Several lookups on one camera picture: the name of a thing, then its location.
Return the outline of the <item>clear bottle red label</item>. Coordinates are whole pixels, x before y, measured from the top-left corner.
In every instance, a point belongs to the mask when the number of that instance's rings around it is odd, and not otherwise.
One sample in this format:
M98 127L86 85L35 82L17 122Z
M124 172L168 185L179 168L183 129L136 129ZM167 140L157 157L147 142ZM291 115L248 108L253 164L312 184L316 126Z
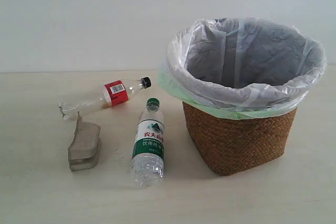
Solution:
M63 120L75 120L77 115L84 116L125 103L141 90L150 87L149 77L139 80L119 79L94 90L71 95L58 103L58 107Z

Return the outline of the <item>clear bottle green label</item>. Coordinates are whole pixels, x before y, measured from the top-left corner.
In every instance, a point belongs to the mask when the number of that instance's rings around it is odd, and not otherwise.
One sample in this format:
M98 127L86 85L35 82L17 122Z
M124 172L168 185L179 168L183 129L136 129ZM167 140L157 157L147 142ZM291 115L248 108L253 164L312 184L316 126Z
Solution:
M131 158L131 175L139 186L159 182L164 174L164 116L150 98L139 117Z

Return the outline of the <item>crushed cardboard tube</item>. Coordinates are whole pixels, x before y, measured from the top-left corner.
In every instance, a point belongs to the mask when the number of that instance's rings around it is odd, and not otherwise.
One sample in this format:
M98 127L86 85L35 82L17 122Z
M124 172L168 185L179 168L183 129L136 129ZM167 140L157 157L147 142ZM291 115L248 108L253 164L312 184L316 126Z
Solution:
M77 113L74 138L68 147L68 164L72 172L92 169L97 165L101 146L100 130L99 125L84 122Z

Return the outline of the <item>woven brown wicker bin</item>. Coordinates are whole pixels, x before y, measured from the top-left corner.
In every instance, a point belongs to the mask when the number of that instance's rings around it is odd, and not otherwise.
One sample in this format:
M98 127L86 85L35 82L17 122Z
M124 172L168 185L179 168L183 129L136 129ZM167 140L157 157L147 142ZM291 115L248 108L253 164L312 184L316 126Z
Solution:
M220 119L187 103L183 110L188 133L207 166L229 176L281 157L296 111L246 120Z

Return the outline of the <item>translucent white bin liner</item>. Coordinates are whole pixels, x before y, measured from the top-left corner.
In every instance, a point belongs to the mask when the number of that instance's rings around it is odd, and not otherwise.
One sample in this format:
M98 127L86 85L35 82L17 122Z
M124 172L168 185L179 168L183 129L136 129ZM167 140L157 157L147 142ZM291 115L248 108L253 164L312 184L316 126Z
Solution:
M259 18L197 20L176 34L164 59L194 101L231 111L297 103L326 66L319 42Z

